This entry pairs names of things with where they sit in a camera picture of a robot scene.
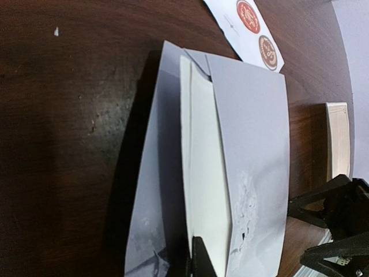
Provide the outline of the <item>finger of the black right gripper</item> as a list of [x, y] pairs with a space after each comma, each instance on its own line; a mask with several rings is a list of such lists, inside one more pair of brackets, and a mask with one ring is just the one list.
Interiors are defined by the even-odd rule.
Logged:
[[368, 276], [368, 237], [353, 236], [307, 249], [300, 263], [326, 276]]
[[328, 218], [352, 185], [346, 175], [340, 174], [317, 189], [290, 199], [288, 216], [328, 229]]

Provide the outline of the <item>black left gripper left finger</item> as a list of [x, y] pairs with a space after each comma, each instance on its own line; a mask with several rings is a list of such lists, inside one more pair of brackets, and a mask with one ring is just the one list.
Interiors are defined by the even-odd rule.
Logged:
[[168, 277], [191, 276], [191, 257], [189, 243], [186, 236], [182, 236], [169, 252]]

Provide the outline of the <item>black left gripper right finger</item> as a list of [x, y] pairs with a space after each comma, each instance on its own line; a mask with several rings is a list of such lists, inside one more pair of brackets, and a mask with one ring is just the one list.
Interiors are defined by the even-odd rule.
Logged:
[[191, 267], [194, 277], [216, 277], [215, 270], [201, 237], [192, 239]]

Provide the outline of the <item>grey envelope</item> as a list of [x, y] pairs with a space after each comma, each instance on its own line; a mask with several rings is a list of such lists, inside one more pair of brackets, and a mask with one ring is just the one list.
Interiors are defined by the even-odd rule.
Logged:
[[[126, 276], [167, 276], [169, 251], [187, 236], [180, 124], [180, 58], [211, 81], [232, 231], [225, 276], [276, 276], [289, 191], [285, 78], [254, 65], [164, 42], [125, 255]], [[189, 241], [192, 258], [192, 240]]]

